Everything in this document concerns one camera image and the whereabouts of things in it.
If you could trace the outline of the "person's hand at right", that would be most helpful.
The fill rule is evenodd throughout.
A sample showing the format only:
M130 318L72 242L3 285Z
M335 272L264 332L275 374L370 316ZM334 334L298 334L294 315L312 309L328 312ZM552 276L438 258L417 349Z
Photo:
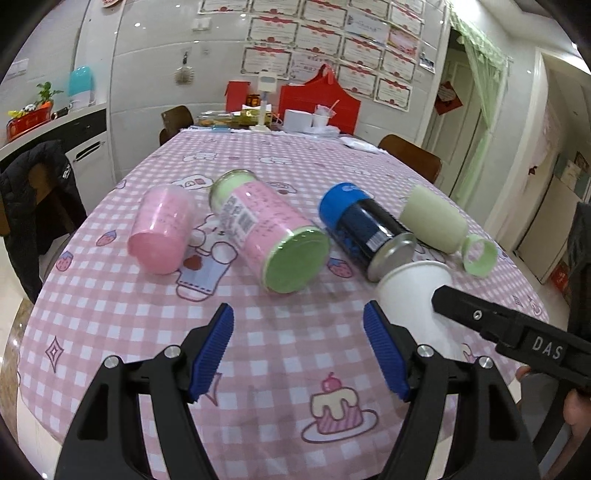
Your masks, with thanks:
M571 390L564 403L563 415L565 422L571 427L570 442L579 447L590 430L590 400Z

